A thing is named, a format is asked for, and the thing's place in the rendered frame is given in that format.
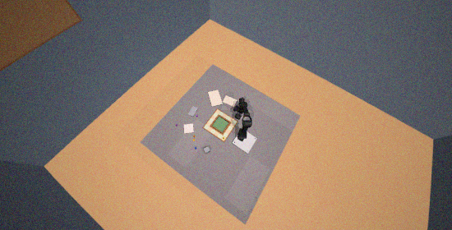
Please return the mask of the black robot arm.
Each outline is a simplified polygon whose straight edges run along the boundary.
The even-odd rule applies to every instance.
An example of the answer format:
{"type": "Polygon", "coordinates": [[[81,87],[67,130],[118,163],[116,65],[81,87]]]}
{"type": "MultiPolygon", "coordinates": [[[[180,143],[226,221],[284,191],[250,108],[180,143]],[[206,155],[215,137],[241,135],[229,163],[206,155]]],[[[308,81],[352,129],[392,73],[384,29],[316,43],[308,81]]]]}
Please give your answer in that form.
{"type": "MultiPolygon", "coordinates": [[[[240,98],[238,104],[240,107],[236,105],[233,111],[238,113],[238,109],[240,109],[240,111],[243,111],[244,117],[249,117],[251,119],[250,113],[247,110],[247,102],[245,102],[244,98],[240,98]]],[[[252,119],[250,121],[243,121],[242,119],[242,125],[242,129],[240,129],[238,132],[238,140],[240,140],[241,142],[243,142],[243,140],[247,138],[247,129],[252,126],[252,119]]]]}

